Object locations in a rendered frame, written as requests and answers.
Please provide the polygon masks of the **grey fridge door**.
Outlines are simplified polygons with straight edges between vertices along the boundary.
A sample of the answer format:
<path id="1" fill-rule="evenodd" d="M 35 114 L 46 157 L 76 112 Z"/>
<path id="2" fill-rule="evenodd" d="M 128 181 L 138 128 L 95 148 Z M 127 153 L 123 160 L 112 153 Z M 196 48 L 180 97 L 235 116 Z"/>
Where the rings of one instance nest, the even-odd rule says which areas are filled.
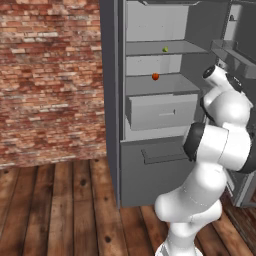
<path id="1" fill-rule="evenodd" d="M 242 82 L 253 103 L 248 129 L 256 142 L 256 0 L 232 0 L 225 33 L 213 52 L 219 64 Z M 228 192 L 236 207 L 256 207 L 256 170 L 250 174 L 228 172 Z"/>

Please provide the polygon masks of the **grey freezer drawer front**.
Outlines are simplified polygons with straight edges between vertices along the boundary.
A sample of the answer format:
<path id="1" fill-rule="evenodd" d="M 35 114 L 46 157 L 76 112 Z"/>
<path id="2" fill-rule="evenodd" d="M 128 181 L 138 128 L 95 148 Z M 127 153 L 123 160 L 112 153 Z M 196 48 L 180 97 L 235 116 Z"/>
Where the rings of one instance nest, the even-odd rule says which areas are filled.
<path id="1" fill-rule="evenodd" d="M 142 149 L 152 146 L 180 146 L 181 137 L 166 137 L 121 144 L 121 205 L 152 205 L 157 196 L 178 188 L 190 174 L 193 163 L 188 158 L 145 164 Z"/>

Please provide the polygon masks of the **grey fridge crisper drawer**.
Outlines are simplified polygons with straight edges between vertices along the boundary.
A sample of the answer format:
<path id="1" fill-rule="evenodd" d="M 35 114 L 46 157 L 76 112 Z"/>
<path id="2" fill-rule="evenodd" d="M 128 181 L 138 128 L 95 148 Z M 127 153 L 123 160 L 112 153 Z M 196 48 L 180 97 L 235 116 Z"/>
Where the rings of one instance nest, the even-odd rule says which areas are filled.
<path id="1" fill-rule="evenodd" d="M 197 99 L 196 94 L 128 97 L 126 116 L 132 130 L 186 126 L 194 119 Z"/>

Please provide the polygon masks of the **grey fridge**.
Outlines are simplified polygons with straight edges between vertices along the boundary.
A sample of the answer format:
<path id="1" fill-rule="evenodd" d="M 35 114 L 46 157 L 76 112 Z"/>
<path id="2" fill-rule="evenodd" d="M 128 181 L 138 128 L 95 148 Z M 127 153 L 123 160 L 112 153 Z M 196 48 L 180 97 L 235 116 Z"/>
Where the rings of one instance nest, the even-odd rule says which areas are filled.
<path id="1" fill-rule="evenodd" d="M 181 137 L 193 122 L 203 119 L 199 106 L 207 85 L 203 71 L 215 64 L 211 51 L 214 40 L 222 37 L 231 0 L 100 0 L 103 85 L 107 157 L 116 196 L 121 206 L 121 144 L 166 137 Z M 127 56 L 127 42 L 186 40 L 206 53 Z M 193 121 L 186 126 L 132 130 L 126 116 L 127 76 L 153 73 L 182 74 L 199 88 Z"/>

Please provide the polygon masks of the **grey fridge shelf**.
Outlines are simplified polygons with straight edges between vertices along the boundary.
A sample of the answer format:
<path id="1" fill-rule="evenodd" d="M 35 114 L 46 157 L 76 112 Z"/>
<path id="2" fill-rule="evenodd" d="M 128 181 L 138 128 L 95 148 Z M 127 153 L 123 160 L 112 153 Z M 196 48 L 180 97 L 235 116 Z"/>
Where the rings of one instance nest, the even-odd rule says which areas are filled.
<path id="1" fill-rule="evenodd" d="M 157 80 L 151 76 L 127 76 L 126 95 L 154 95 L 197 92 L 199 88 L 182 74 L 162 74 Z"/>
<path id="2" fill-rule="evenodd" d="M 168 47 L 168 52 L 162 52 L 162 48 L 164 47 Z M 186 40 L 126 43 L 127 56 L 175 55 L 191 53 L 206 53 L 206 50 Z"/>

